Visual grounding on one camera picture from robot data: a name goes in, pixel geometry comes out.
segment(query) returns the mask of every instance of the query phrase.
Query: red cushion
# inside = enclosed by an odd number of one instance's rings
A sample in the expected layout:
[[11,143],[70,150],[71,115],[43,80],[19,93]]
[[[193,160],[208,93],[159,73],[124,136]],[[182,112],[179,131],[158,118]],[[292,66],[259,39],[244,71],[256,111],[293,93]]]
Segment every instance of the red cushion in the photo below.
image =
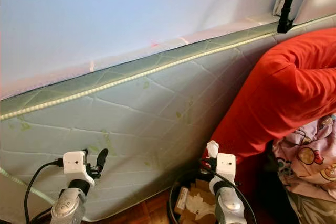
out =
[[329,28],[266,52],[211,139],[241,162],[273,138],[335,111],[336,28]]

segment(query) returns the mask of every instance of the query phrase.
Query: cartoon print fabric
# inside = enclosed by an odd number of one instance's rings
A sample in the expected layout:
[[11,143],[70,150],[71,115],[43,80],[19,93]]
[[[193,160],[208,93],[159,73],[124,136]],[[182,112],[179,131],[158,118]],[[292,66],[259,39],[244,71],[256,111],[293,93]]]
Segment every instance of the cartoon print fabric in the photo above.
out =
[[273,153],[287,190],[336,202],[336,114],[274,140]]

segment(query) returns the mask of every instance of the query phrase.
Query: black bucket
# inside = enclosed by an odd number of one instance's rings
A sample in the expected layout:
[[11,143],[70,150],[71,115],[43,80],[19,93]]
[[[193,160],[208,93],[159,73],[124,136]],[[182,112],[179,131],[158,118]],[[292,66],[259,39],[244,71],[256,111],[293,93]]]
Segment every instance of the black bucket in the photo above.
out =
[[190,188],[190,184],[195,183],[197,178],[209,182],[213,177],[214,176],[212,174],[201,173],[201,170],[195,169],[189,170],[177,178],[170,190],[169,201],[167,205],[167,214],[171,224],[178,224],[178,220],[180,218],[180,215],[174,213],[174,208],[179,198],[181,187],[185,186],[186,188]]

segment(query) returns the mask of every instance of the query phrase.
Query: red fabric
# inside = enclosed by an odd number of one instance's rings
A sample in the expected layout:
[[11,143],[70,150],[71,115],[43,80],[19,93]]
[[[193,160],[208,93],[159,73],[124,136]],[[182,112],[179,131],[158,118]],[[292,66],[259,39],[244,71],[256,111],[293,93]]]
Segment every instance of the red fabric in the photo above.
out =
[[[211,139],[219,143],[220,152],[235,154],[240,163],[263,152],[272,139],[335,111],[336,28],[329,28],[266,52]],[[249,160],[250,168],[237,167],[238,177],[257,170],[257,159]]]

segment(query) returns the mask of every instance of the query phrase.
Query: mattress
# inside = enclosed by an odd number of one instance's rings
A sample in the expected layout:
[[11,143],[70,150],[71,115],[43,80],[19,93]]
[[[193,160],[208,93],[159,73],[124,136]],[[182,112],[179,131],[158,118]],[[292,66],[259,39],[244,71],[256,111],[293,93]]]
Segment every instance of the mattress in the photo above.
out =
[[[86,220],[116,214],[170,187],[194,165],[261,55],[277,43],[336,25],[336,15],[277,34],[277,23],[165,51],[1,101],[0,173],[27,183],[64,152],[110,152],[89,192]],[[50,168],[32,193],[52,203],[65,185]],[[0,212],[0,219],[6,213]],[[21,207],[15,220],[23,220]]]

